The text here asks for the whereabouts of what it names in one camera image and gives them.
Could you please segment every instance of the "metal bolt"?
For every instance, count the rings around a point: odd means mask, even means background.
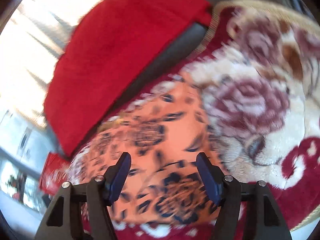
[[[226,175],[226,176],[224,176],[224,179],[226,180],[226,181],[233,181],[233,177],[231,176],[231,175]]]
[[[259,180],[258,183],[261,187],[264,187],[265,185],[267,185],[264,180]]]
[[[64,183],[62,183],[62,187],[63,188],[67,188],[67,187],[69,187],[70,186],[70,182],[69,181],[65,181]]]
[[[98,176],[96,176],[96,177],[94,178],[94,180],[95,180],[96,182],[100,182],[100,181],[103,181],[103,180],[104,180],[104,177],[103,177],[102,175],[98,175]]]

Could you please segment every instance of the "orange patterned fabric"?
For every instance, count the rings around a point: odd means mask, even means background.
[[[109,208],[112,219],[209,222],[218,210],[208,200],[195,161],[199,152],[205,152],[212,164],[221,167],[210,138],[198,88],[176,81],[174,89],[96,136],[84,157],[81,183],[102,175],[122,152],[129,152],[132,166],[119,200]]]

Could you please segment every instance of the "red fuzzy cloth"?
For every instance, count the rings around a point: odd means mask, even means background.
[[[44,112],[67,156],[125,88],[191,23],[210,24],[205,0],[103,0],[59,59]]]

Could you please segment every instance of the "floral blanket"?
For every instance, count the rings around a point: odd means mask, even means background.
[[[103,175],[123,152],[131,155],[120,197],[108,208],[111,219],[190,224],[217,218],[219,209],[206,195],[196,156],[205,152],[213,165],[223,167],[208,140],[209,123],[199,91],[188,76],[168,82],[174,87],[167,93],[158,92],[127,110],[94,138],[83,156],[81,183]]]
[[[290,229],[320,205],[319,60],[316,23],[270,2],[231,0],[215,7],[202,44],[172,69],[183,67],[200,89],[208,140],[226,170],[241,182],[265,180]],[[166,83],[155,90],[162,89],[167,93]],[[120,238],[185,239],[210,235],[214,224],[179,229],[145,222],[114,225]]]

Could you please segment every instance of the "rose pattern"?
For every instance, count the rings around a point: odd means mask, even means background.
[[[132,140],[134,145],[139,147],[139,156],[145,155],[154,145],[164,140],[164,125],[159,124],[158,121],[158,119],[151,119],[134,126]]]
[[[125,134],[122,130],[120,130],[116,132],[110,145],[110,157],[112,160],[117,160],[120,158],[122,152],[119,151],[119,145],[121,145],[123,141],[125,141]]]
[[[200,182],[198,173],[182,176],[172,172],[163,180],[163,196],[155,205],[162,217],[173,216],[182,224],[198,220],[197,211],[204,209],[208,197]]]
[[[320,59],[320,40],[301,28],[294,28],[294,36],[304,57]]]
[[[280,37],[278,25],[267,17],[261,17],[242,26],[235,42],[248,58],[269,66],[278,62]]]
[[[106,147],[110,144],[111,140],[111,133],[104,133],[101,138],[96,141],[93,147],[97,152],[99,152],[100,155],[103,155],[105,153]]]
[[[204,104],[207,113],[229,137],[246,139],[279,130],[289,108],[288,95],[263,78],[225,82],[204,93],[212,94]]]

